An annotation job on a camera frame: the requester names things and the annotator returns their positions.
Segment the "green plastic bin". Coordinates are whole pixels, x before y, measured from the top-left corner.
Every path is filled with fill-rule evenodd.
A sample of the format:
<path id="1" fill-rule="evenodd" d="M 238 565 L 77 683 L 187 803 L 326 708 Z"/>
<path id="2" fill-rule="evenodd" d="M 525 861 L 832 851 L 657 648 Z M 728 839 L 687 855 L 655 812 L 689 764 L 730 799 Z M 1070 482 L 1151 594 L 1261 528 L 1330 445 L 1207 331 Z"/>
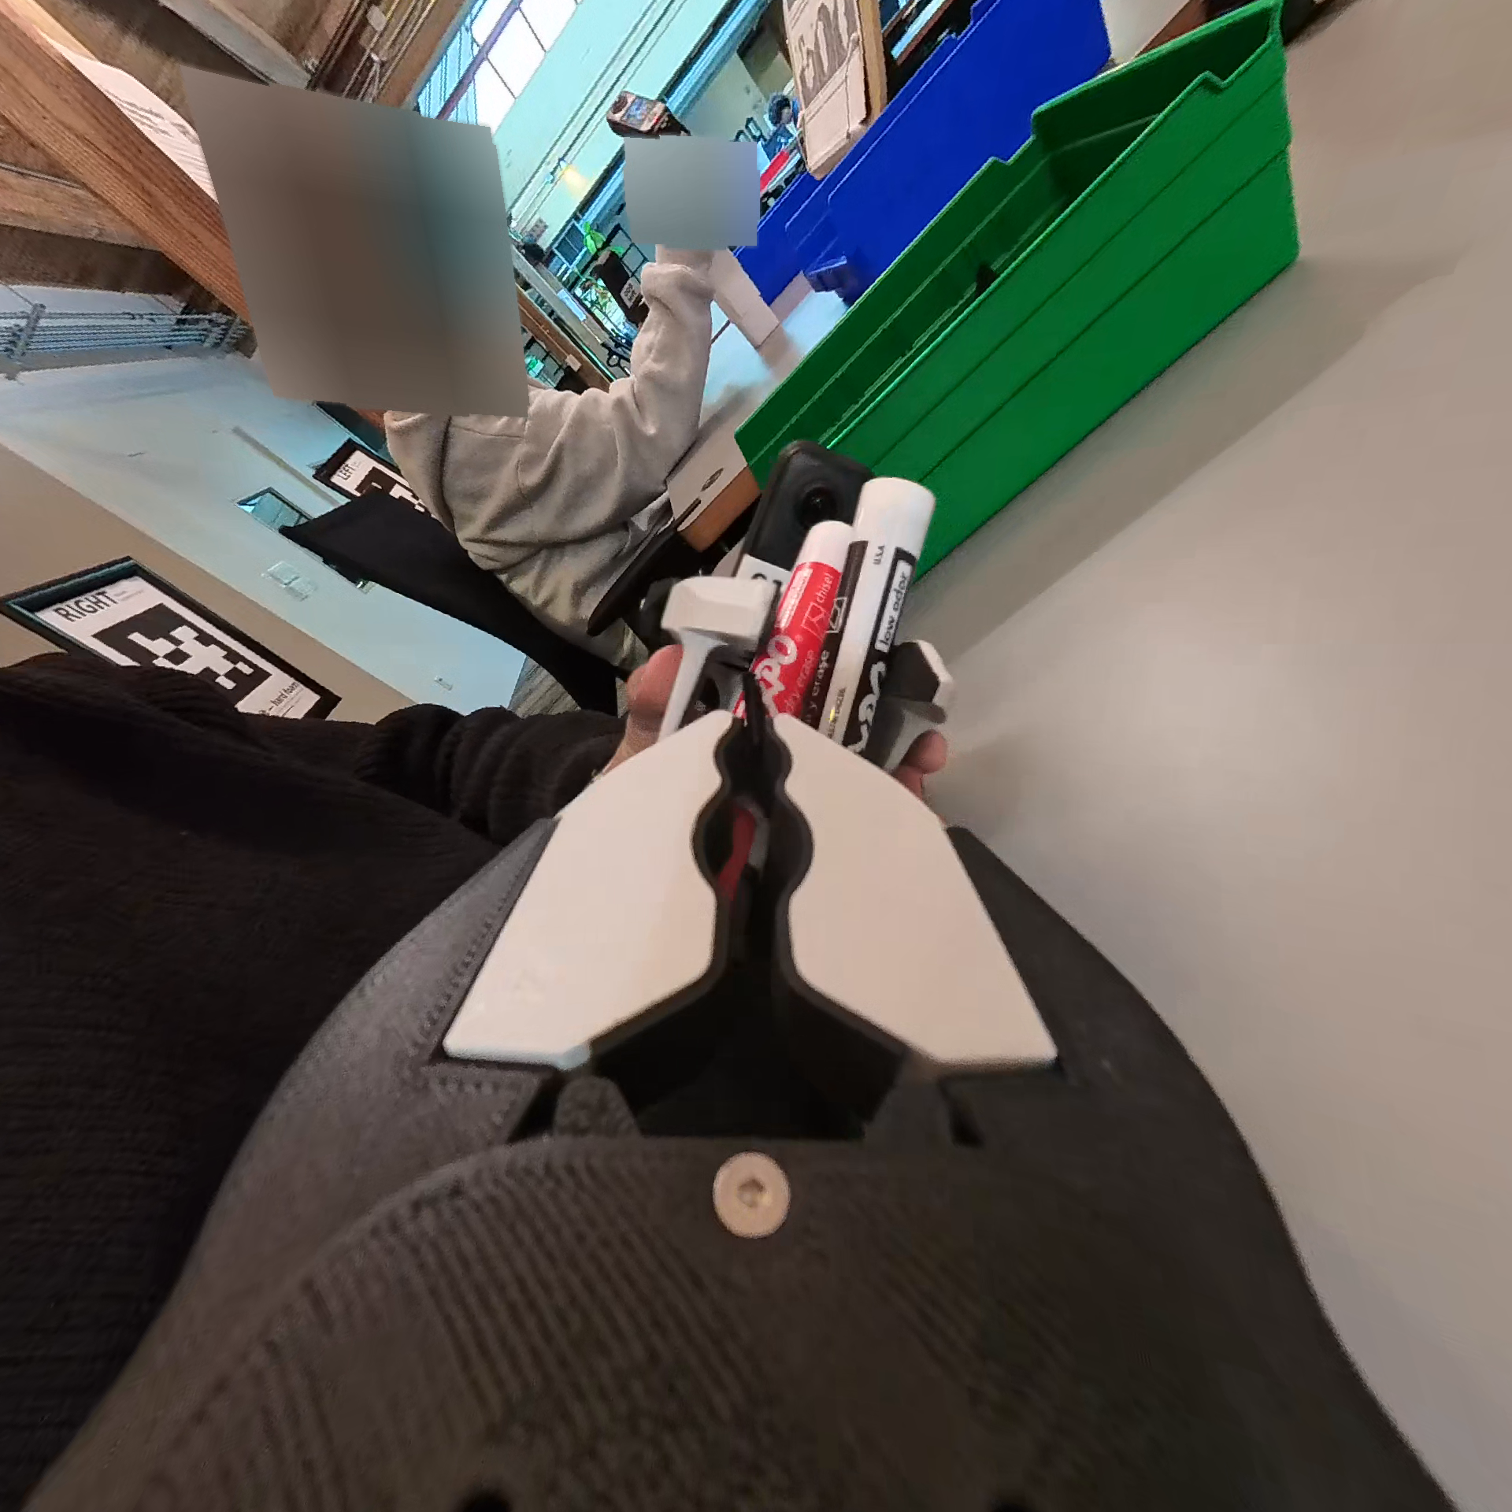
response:
<path id="1" fill-rule="evenodd" d="M 1039 104 L 736 428 L 935 492 L 927 573 L 1298 258 L 1282 3 Z"/>

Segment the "brown board document stand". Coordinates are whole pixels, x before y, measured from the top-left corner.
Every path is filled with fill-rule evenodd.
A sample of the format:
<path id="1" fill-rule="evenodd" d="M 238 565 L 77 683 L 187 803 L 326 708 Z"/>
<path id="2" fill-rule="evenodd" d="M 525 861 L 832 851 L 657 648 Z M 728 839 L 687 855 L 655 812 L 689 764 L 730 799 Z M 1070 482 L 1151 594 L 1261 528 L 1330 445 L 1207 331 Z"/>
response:
<path id="1" fill-rule="evenodd" d="M 784 1 L 805 169 L 825 179 L 888 102 L 879 1 Z"/>

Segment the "small framed checker sign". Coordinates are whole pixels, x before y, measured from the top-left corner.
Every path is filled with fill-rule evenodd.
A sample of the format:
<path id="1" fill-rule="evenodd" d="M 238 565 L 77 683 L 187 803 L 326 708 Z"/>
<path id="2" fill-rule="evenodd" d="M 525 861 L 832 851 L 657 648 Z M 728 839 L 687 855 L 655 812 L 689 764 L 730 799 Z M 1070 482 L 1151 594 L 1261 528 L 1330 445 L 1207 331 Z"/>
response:
<path id="1" fill-rule="evenodd" d="M 434 517 L 390 459 L 351 436 L 313 467 L 313 480 L 344 501 L 378 496 Z"/>

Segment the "large framed checker sign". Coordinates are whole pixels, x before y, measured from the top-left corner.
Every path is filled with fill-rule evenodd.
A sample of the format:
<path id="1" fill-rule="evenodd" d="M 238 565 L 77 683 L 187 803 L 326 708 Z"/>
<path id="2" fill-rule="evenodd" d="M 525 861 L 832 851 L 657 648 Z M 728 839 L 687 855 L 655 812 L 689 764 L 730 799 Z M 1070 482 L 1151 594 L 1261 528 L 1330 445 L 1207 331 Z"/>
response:
<path id="1" fill-rule="evenodd" d="M 239 712 L 324 720 L 338 695 L 133 557 L 6 592 L 10 621 L 66 652 L 178 669 Z"/>

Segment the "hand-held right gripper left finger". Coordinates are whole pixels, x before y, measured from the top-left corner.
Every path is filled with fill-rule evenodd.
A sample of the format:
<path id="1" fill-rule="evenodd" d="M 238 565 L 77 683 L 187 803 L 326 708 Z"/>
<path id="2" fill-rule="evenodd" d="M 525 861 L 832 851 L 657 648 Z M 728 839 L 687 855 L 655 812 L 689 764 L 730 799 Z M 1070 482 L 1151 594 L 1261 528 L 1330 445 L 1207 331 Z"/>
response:
<path id="1" fill-rule="evenodd" d="M 730 725 L 703 714 L 560 812 L 444 1032 L 448 1058 L 577 1071 L 709 975 L 716 893 L 693 830 L 722 789 Z"/>

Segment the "large blue plastic bin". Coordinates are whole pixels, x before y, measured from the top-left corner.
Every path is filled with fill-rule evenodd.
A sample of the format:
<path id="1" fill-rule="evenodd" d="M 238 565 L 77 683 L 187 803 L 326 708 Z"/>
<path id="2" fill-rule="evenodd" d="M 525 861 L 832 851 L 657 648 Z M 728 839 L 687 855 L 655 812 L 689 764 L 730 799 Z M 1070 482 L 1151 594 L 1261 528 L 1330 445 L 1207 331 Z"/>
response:
<path id="1" fill-rule="evenodd" d="M 838 254 L 875 281 L 989 160 L 1014 156 L 1039 104 L 1108 59 L 1099 1 L 973 3 L 830 175 Z"/>

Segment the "red dry erase marker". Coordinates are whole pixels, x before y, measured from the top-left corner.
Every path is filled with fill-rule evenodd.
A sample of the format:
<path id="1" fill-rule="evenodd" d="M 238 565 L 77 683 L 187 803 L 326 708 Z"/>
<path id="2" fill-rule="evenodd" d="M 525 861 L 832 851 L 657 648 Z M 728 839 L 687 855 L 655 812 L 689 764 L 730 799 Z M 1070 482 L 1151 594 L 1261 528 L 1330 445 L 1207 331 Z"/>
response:
<path id="1" fill-rule="evenodd" d="M 772 625 L 749 667 L 770 714 L 801 716 L 819 689 L 852 542 L 854 527 L 840 519 L 819 521 L 803 536 Z"/>

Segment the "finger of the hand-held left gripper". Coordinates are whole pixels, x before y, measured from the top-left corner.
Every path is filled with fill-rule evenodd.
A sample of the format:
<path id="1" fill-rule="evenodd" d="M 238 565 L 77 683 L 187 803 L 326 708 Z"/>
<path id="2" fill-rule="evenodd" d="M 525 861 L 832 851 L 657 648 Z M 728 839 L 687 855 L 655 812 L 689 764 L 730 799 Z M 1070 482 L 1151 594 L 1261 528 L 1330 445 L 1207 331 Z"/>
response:
<path id="1" fill-rule="evenodd" d="M 881 689 L 881 762 L 902 762 L 923 733 L 940 729 L 954 695 L 954 677 L 931 642 L 894 644 Z"/>
<path id="2" fill-rule="evenodd" d="M 686 577 L 666 596 L 662 631 L 680 648 L 658 737 L 676 733 L 714 689 L 714 706 L 734 696 L 738 677 L 765 648 L 774 606 L 769 577 Z"/>

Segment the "small white box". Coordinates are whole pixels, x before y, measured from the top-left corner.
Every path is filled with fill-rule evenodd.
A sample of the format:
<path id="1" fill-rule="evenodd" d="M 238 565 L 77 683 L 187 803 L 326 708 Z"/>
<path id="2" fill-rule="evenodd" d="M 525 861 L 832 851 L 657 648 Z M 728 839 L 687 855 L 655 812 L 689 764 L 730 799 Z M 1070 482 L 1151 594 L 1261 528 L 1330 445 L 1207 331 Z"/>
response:
<path id="1" fill-rule="evenodd" d="M 711 252 L 709 281 L 713 303 L 753 349 L 780 331 L 780 318 L 728 247 Z"/>

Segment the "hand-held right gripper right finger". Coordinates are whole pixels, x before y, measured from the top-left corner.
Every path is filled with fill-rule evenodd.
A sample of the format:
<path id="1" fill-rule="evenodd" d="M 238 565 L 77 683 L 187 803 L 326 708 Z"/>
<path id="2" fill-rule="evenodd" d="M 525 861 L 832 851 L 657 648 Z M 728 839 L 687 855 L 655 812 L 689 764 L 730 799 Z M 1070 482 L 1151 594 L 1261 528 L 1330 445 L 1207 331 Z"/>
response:
<path id="1" fill-rule="evenodd" d="M 838 1106 L 898 1083 L 1033 1073 L 1056 1046 L 942 822 L 780 714 L 765 880 L 778 1036 Z"/>

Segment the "pale wooden-edged desk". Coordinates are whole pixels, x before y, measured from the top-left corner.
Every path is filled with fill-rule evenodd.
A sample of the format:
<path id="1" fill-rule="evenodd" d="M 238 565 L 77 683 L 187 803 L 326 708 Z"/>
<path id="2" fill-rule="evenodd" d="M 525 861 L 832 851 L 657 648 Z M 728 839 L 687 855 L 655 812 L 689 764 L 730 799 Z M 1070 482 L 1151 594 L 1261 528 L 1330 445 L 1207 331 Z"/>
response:
<path id="1" fill-rule="evenodd" d="M 778 297 L 782 316 L 761 347 L 726 324 L 713 339 L 709 376 L 693 443 L 668 474 L 666 496 L 680 538 L 695 552 L 716 555 L 738 538 L 761 496 L 736 440 L 738 426 L 784 382 L 846 314 L 838 293 L 815 291 L 803 275 Z"/>

